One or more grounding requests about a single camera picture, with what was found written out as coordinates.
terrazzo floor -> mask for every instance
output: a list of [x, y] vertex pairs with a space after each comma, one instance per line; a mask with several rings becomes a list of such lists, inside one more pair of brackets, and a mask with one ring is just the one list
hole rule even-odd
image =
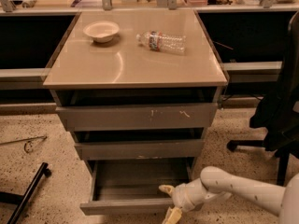
[[[262, 148], [241, 147], [235, 153], [226, 149], [231, 139], [262, 139], [264, 129], [249, 128], [254, 105], [235, 108], [233, 105], [217, 111], [206, 134], [206, 144], [197, 160], [194, 176], [209, 165], [247, 178], [276, 182], [278, 160]], [[23, 194], [42, 162], [52, 171], [43, 177], [18, 223], [24, 224], [155, 224], [162, 223], [164, 214], [138, 214], [86, 217], [79, 209], [90, 194], [91, 176], [77, 155], [73, 139], [64, 130], [51, 108], [34, 106], [0, 106], [0, 143], [33, 136], [46, 135], [44, 141], [35, 140], [0, 146], [0, 190]], [[299, 172], [299, 161], [291, 156], [287, 180]], [[0, 205], [0, 223], [7, 223], [12, 205]], [[233, 196], [225, 203], [207, 203], [198, 212], [184, 214], [180, 224], [264, 224], [278, 223], [278, 218]]]

white bowl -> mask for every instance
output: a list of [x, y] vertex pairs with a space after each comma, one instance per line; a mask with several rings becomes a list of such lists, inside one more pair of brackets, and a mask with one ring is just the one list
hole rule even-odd
[[83, 33], [95, 42], [105, 43], [113, 39], [120, 30], [117, 23], [112, 21], [97, 21], [84, 27]]

white robotic arm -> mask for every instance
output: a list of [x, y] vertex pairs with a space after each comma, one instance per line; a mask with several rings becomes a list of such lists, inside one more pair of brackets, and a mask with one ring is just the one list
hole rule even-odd
[[169, 209], [163, 224], [175, 224], [183, 212], [189, 212], [203, 203], [227, 199], [231, 194], [240, 196], [279, 217], [279, 223], [293, 224], [299, 219], [299, 174], [286, 188], [264, 182], [230, 175], [216, 167], [205, 168], [200, 178], [175, 188], [161, 185], [175, 208]]

table surface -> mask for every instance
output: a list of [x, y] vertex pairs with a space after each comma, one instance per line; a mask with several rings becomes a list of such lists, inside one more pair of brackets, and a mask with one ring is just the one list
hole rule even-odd
[[[83, 28], [114, 21], [119, 34], [94, 43]], [[184, 55], [138, 45], [136, 34], [158, 30], [186, 35]], [[44, 86], [50, 89], [224, 86], [227, 80], [192, 10], [84, 11], [68, 37]]]

open drawer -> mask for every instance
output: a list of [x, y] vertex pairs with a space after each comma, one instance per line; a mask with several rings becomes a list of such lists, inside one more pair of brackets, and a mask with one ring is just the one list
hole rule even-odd
[[217, 104], [108, 105], [57, 107], [69, 132], [208, 127]]
[[97, 161], [85, 215], [159, 213], [173, 205], [159, 186], [189, 182], [186, 159]]
[[203, 129], [102, 131], [74, 133], [82, 160], [198, 157]]

